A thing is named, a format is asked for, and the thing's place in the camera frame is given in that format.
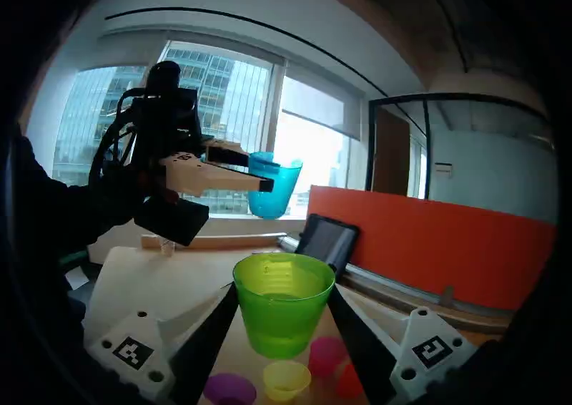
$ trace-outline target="white plastic part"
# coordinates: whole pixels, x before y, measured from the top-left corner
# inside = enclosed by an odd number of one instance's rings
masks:
[[[260,178],[201,162],[191,153],[175,153],[160,163],[167,169],[166,186],[175,192],[200,196],[206,189],[260,189]]]
[[[476,347],[427,307],[409,316],[337,286],[340,293],[397,360],[390,375],[396,396],[390,405],[422,396],[432,382],[463,365]]]
[[[89,355],[104,368],[115,371],[124,384],[134,384],[139,394],[163,402],[175,382],[170,358],[198,329],[226,296],[225,286],[199,305],[161,321],[146,310],[130,314],[93,343]]]
[[[463,365],[476,347],[441,317],[426,307],[409,315],[401,353],[391,373],[397,396],[391,404],[406,404],[422,396],[432,382]]]

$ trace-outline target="wooden table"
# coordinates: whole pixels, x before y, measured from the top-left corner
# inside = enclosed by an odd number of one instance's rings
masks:
[[[257,249],[272,251],[275,248]],[[94,287],[84,321],[85,341],[100,338],[113,325],[141,308],[169,319],[210,297],[232,281],[232,269],[253,249],[224,251],[176,251],[172,257],[158,250],[115,247],[107,256]],[[314,338],[340,336],[326,309]],[[309,348],[295,360],[307,364]],[[232,372],[256,387],[257,404],[271,404],[264,395],[262,370],[271,360],[255,353],[248,344],[240,308],[220,349],[212,374]],[[365,404],[365,396],[343,401],[333,394],[332,381],[312,381],[297,404]],[[200,404],[209,402],[202,397]]]

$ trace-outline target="purple plastic cup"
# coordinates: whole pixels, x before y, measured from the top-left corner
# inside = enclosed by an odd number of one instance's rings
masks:
[[[214,405],[252,405],[256,399],[256,388],[237,374],[209,377],[202,393]]]

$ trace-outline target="orange partition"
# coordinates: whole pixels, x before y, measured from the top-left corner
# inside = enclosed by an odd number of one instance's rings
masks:
[[[517,309],[548,259],[556,228],[480,208],[312,186],[308,213],[361,229],[351,262],[476,305]]]

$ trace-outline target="glass window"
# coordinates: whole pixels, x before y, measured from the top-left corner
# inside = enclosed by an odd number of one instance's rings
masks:
[[[220,49],[200,44],[177,42],[177,47],[189,52],[188,57],[195,61],[190,78],[199,85],[202,131],[239,142],[247,152],[260,150],[272,65],[241,62],[225,57]],[[211,189],[199,198],[185,197],[208,205],[212,214],[248,214],[246,192]]]
[[[425,184],[427,180],[427,154],[425,150],[421,152],[421,162],[419,162],[419,199],[425,199]]]
[[[296,105],[306,105],[298,110],[308,116],[286,110],[294,98]],[[285,77],[274,152],[278,159],[300,159],[303,162],[286,215],[306,216],[311,185],[346,187],[350,138],[316,123],[322,122],[322,118],[332,112],[343,112],[343,109],[344,104],[340,100]]]
[[[52,177],[86,185],[95,151],[115,119],[117,101],[141,82],[145,67],[106,67],[79,72],[61,116]]]

